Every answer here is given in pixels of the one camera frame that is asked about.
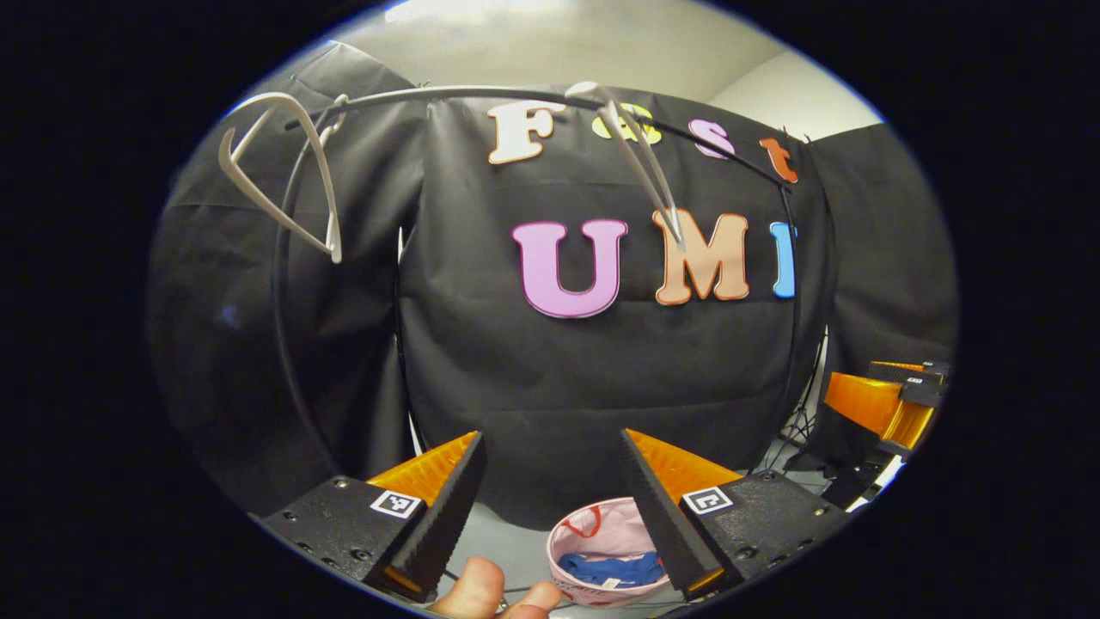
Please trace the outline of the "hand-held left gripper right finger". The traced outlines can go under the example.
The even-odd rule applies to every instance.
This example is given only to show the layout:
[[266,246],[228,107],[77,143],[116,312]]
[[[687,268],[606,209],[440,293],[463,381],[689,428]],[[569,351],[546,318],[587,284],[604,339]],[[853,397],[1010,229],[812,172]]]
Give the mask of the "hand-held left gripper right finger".
[[740,475],[624,428],[622,475],[688,603],[762,579],[836,537],[847,511],[776,469]]

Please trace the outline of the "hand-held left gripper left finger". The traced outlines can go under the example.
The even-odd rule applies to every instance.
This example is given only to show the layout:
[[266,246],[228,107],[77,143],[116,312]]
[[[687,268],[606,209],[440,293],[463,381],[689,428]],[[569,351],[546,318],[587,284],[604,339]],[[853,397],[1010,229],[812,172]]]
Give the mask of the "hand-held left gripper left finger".
[[370,480],[334,475],[258,526],[342,579],[432,603],[485,467],[483,432],[468,432]]

